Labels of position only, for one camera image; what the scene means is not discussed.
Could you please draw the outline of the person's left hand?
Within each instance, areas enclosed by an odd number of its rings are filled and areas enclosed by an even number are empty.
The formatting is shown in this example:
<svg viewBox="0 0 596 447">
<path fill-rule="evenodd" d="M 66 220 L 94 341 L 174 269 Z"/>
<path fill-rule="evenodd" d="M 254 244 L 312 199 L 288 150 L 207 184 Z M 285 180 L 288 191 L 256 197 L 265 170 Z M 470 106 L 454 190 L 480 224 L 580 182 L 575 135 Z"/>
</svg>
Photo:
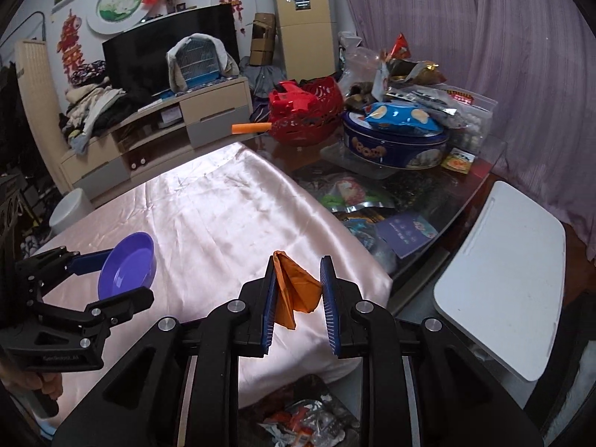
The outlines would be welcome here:
<svg viewBox="0 0 596 447">
<path fill-rule="evenodd" d="M 18 386 L 23 390 L 40 390 L 52 400 L 58 400 L 64 392 L 61 373 L 37 374 L 31 371 L 22 371 L 7 358 L 1 359 L 0 375 L 3 383 L 9 386 Z"/>
</svg>

